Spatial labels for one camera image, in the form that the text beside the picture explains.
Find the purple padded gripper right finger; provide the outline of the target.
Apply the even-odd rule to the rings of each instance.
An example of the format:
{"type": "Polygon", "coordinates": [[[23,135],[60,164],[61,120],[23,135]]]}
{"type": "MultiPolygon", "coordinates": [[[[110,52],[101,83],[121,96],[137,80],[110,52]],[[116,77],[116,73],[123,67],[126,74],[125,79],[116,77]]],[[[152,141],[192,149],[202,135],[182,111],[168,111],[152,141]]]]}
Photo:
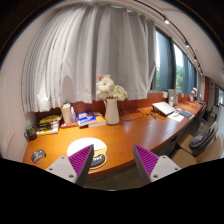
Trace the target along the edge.
{"type": "Polygon", "coordinates": [[[180,170],[180,167],[168,156],[157,156],[138,145],[133,146],[133,156],[140,180],[144,185],[180,170]]]}

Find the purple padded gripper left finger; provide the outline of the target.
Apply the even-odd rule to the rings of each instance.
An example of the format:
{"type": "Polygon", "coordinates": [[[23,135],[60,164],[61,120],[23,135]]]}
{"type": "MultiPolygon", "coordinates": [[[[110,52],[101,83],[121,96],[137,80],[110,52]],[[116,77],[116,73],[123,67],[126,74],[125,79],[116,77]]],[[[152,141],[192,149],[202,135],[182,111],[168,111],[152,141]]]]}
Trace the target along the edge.
{"type": "Polygon", "coordinates": [[[90,153],[72,158],[61,156],[47,168],[47,171],[83,187],[92,162],[90,156],[90,153]]]}

